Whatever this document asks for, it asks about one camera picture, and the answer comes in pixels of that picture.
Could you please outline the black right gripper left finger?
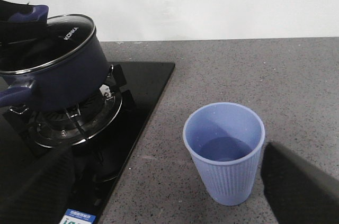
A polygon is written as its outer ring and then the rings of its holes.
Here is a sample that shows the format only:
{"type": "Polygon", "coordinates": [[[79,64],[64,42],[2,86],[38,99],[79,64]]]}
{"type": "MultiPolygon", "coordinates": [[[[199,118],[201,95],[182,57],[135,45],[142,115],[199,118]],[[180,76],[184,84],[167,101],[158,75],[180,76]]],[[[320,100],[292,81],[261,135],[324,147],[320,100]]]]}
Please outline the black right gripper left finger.
{"type": "Polygon", "coordinates": [[[1,175],[1,223],[59,223],[75,181],[70,147],[1,175]]]}

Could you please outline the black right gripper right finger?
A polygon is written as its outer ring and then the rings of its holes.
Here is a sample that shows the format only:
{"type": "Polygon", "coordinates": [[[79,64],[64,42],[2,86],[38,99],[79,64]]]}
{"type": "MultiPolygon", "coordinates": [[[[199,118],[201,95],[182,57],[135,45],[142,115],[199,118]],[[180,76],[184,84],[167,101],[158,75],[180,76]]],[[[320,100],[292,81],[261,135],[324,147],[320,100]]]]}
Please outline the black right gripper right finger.
{"type": "Polygon", "coordinates": [[[261,177],[278,223],[338,223],[338,180],[287,147],[267,144],[261,177]]]}

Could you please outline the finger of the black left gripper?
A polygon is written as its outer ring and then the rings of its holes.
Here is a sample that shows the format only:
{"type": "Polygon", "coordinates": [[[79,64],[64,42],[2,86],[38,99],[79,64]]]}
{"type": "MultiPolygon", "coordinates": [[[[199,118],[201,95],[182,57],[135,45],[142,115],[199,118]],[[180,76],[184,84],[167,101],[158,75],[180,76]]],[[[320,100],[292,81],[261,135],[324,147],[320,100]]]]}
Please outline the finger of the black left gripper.
{"type": "Polygon", "coordinates": [[[42,38],[47,34],[47,5],[1,0],[1,44],[42,38]]]}

